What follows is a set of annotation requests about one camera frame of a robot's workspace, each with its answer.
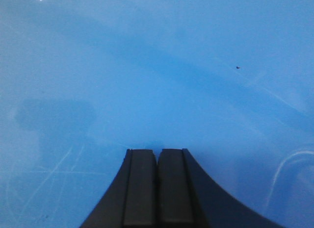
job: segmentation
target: black rubber pad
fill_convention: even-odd
[[[156,225],[156,159],[152,150],[133,150],[124,228]]]
[[[192,228],[193,215],[181,150],[159,156],[159,220],[162,228]]]

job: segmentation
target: scratch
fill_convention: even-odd
[[[54,173],[54,174],[88,174],[88,175],[107,175],[107,173],[97,173],[97,172],[81,172],[81,171],[12,171],[13,173]],[[2,170],[0,173],[10,173],[10,171]]]
[[[23,206],[23,209],[18,217],[17,223],[19,223],[19,221],[21,220],[22,216],[25,213],[25,210],[27,209],[29,203],[33,200],[33,198],[35,197],[35,195],[38,193],[38,191],[41,189],[41,187],[46,183],[46,181],[52,176],[52,174],[57,170],[57,168],[62,164],[62,162],[66,159],[66,157],[70,154],[72,150],[72,147],[70,147],[70,149],[68,150],[68,152],[65,153],[65,155],[61,158],[61,160],[56,164],[56,166],[54,167],[53,170],[51,170],[51,172],[48,173],[48,175],[46,176],[46,178],[39,184],[39,186],[34,190],[34,192],[32,193],[32,195],[29,197],[29,199],[27,200],[27,202],[25,203],[25,205]]]
[[[63,183],[62,183],[62,186],[61,186],[61,189],[60,189],[60,192],[59,192],[59,196],[58,196],[58,199],[56,201],[55,209],[54,209],[54,211],[52,213],[52,218],[51,218],[50,224],[52,224],[52,221],[54,220],[55,213],[57,212],[57,210],[59,208],[59,203],[60,203],[60,200],[61,200],[61,197],[62,197],[62,194],[63,194],[63,190],[64,190],[64,187],[65,187],[66,179],[67,179],[67,174],[64,176]]]
[[[45,200],[44,200],[43,203],[42,203],[42,207],[41,207],[41,210],[40,210],[40,214],[44,214],[44,207],[45,207],[45,204],[48,202],[49,198],[51,198],[52,188],[53,188],[53,185],[54,185],[54,181],[55,181],[55,176],[52,177],[51,185],[50,185],[50,188],[48,189],[48,194],[47,194],[47,196],[45,197]]]
[[[42,44],[38,43],[37,41],[35,41],[34,39],[31,39],[29,37],[26,37],[23,33],[19,32],[16,28],[14,28],[13,26],[7,24],[7,23],[4,23],[3,21],[0,21],[0,24],[2,24],[3,26],[9,28],[10,30],[12,30],[16,35],[20,36],[21,38],[23,39],[26,39],[30,42],[33,42],[35,43],[36,45],[40,46],[40,47],[44,47]]]
[[[75,162],[74,162],[74,165],[71,167],[71,171],[73,171],[73,169],[77,166],[78,161],[79,161],[79,158],[80,158],[80,156],[81,156],[81,154],[82,154],[84,148],[85,148],[85,145],[82,145],[82,147],[81,147],[81,149],[80,149],[80,151],[79,151],[79,153],[78,153],[78,156],[77,156],[77,158],[76,158],[76,160],[75,160]]]
[[[240,72],[236,71],[234,68],[232,68],[230,65],[228,65],[227,63],[225,63],[224,61],[222,61],[220,58],[218,57],[214,57],[214,59],[218,60],[219,62],[221,62],[223,65],[225,65],[226,67],[229,68],[229,70],[235,74],[237,74],[238,76],[240,76],[241,78],[243,78],[245,81],[247,81],[248,83],[251,83],[252,81],[254,81],[254,79],[249,79],[246,76],[244,76],[243,74],[241,74]],[[290,108],[293,108],[294,110],[298,111],[300,114],[302,114],[305,117],[308,117],[305,113],[303,113],[302,111],[300,111],[299,109],[297,109],[296,107],[294,107],[293,105],[291,105],[290,103],[288,103],[287,101],[285,101],[284,99],[282,99],[280,96],[278,96],[277,94],[275,94],[274,92],[270,91],[268,88],[262,86],[262,85],[258,85],[259,88],[261,88],[262,90],[264,90],[267,94],[275,97],[276,99],[278,99],[279,101],[281,101],[282,103],[286,104],[287,106],[289,106]]]
[[[9,178],[8,178],[8,182],[6,184],[6,190],[5,190],[5,200],[6,200],[6,207],[8,208],[9,210],[9,213],[14,221],[15,224],[17,224],[18,220],[16,219],[16,217],[14,216],[14,213],[11,209],[11,205],[10,205],[10,202],[9,202],[9,191],[10,191],[10,181],[11,181],[11,178],[12,178],[12,174],[14,172],[13,168],[15,167],[15,163],[14,162],[12,164],[12,167],[11,167],[11,170],[10,170],[10,174],[9,174]]]

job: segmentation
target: black plastic object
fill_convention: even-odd
[[[156,224],[156,159],[151,150],[133,150],[126,197],[124,228]]]
[[[282,228],[223,190],[187,149],[128,150],[80,228]]]
[[[181,150],[163,150],[158,161],[159,222],[162,228],[192,228],[189,188]]]

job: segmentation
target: glossy blue plastic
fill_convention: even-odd
[[[127,148],[313,227],[313,2],[0,0],[0,227],[77,228]]]

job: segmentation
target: blue plastic surface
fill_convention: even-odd
[[[0,0],[0,227],[77,228],[127,148],[188,148],[311,228],[313,87],[314,0]]]

